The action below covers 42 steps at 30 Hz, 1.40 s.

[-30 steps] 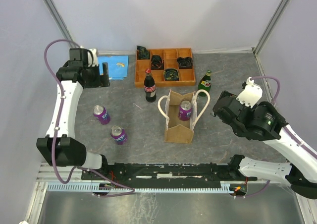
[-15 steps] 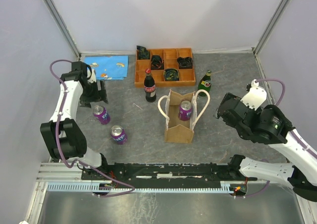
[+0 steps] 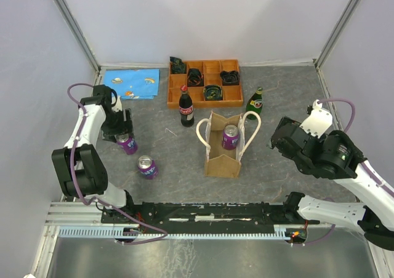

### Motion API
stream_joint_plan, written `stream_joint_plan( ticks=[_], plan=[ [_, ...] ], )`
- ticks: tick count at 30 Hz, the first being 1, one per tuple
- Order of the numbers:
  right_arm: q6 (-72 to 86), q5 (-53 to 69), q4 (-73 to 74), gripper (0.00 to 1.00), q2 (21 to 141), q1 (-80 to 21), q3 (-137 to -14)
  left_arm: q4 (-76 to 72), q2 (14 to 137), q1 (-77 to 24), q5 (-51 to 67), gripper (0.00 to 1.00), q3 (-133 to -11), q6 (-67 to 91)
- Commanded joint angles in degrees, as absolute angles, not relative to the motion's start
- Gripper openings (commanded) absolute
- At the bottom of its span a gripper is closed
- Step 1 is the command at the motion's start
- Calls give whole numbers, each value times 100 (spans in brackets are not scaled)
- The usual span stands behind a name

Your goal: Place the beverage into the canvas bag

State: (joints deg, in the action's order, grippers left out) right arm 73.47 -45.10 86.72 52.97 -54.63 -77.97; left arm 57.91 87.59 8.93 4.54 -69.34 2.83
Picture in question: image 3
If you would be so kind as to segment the purple soda can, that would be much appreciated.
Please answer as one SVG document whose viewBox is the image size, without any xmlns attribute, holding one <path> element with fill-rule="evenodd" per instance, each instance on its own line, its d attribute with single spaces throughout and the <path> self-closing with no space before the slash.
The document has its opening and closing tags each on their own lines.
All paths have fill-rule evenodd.
<svg viewBox="0 0 394 278">
<path fill-rule="evenodd" d="M 127 155 L 131 155 L 137 152 L 138 146 L 135 139 L 128 133 L 115 136 L 117 144 L 122 147 Z"/>
<path fill-rule="evenodd" d="M 158 175 L 158 168 L 154 159 L 150 156 L 143 155 L 139 157 L 137 167 L 146 179 L 152 180 Z"/>
<path fill-rule="evenodd" d="M 222 147 L 226 150 L 236 149 L 239 141 L 239 129 L 235 125 L 227 125 L 223 129 Z"/>
</svg>

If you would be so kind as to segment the purple soda can front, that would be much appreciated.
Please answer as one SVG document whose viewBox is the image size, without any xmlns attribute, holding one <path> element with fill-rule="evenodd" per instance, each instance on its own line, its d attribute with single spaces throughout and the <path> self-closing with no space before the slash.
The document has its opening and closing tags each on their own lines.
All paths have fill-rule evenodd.
<svg viewBox="0 0 394 278">
<path fill-rule="evenodd" d="M 158 175 L 158 168 L 154 159 L 150 156 L 143 155 L 139 157 L 137 167 L 146 179 L 152 180 Z"/>
</svg>

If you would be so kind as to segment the cola glass bottle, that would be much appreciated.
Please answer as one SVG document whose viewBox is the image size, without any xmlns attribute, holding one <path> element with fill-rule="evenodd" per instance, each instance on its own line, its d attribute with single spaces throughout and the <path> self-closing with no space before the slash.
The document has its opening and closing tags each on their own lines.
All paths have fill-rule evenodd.
<svg viewBox="0 0 394 278">
<path fill-rule="evenodd" d="M 193 102 L 186 85 L 182 85 L 180 87 L 180 91 L 181 96 L 179 98 L 179 113 L 181 117 L 181 124 L 184 127 L 191 127 L 195 121 L 193 115 Z"/>
</svg>

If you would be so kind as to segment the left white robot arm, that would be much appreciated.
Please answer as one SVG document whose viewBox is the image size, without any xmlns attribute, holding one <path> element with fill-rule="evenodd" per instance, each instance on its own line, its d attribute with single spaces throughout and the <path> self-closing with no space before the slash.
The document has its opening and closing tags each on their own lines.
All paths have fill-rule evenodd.
<svg viewBox="0 0 394 278">
<path fill-rule="evenodd" d="M 92 95 L 76 102 L 78 120 L 62 149 L 52 152 L 52 162 L 65 196 L 90 205 L 98 202 L 115 211 L 122 222 L 131 222 L 136 207 L 131 195 L 110 183 L 96 150 L 99 137 L 125 147 L 132 154 L 137 146 L 132 115 L 124 109 L 116 92 L 106 85 L 93 86 Z"/>
</svg>

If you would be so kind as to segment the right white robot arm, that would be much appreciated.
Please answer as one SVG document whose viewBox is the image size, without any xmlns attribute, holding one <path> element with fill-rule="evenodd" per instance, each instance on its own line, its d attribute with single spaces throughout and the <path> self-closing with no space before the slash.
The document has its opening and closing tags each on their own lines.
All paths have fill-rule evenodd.
<svg viewBox="0 0 394 278">
<path fill-rule="evenodd" d="M 360 200 L 339 203 L 290 193 L 282 209 L 287 222 L 304 219 L 343 226 L 382 249 L 393 250 L 393 188 L 378 177 L 345 132 L 333 130 L 317 137 L 284 116 L 271 137 L 271 148 L 293 161 L 300 173 L 332 180 Z"/>
</svg>

